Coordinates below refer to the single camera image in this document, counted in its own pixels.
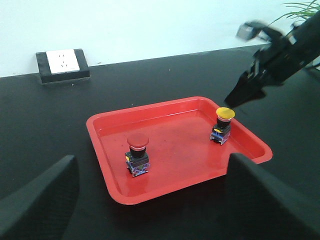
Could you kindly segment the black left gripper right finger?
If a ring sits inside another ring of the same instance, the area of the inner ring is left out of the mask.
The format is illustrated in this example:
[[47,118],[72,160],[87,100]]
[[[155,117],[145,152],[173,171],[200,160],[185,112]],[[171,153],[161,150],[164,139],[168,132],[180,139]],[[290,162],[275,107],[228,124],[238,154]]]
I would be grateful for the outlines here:
[[320,205],[241,153],[229,156],[226,199],[244,240],[320,238]]

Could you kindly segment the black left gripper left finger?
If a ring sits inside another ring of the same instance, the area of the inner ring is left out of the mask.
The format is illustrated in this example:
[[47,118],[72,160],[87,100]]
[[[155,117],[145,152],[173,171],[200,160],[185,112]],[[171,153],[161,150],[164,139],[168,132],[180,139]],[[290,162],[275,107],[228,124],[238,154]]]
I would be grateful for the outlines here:
[[2,240],[62,239],[79,197],[78,161],[66,155],[0,201]]

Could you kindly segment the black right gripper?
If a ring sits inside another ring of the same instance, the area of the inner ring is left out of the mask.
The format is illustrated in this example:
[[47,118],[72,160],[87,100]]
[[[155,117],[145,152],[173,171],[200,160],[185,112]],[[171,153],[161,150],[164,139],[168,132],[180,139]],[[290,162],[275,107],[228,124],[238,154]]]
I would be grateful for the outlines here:
[[280,85],[310,62],[309,37],[282,37],[254,54],[250,70],[241,74],[224,102],[231,108],[266,96],[263,87]]

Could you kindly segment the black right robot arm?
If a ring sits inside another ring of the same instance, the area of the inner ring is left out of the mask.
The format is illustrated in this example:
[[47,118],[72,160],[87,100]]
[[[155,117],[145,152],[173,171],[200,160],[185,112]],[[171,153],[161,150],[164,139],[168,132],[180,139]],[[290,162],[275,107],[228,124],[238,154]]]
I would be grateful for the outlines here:
[[270,45],[253,55],[250,69],[225,98],[230,108],[265,97],[264,87],[282,85],[320,55],[320,14],[293,26],[286,35],[260,21],[245,22],[236,35],[245,41],[259,37]]

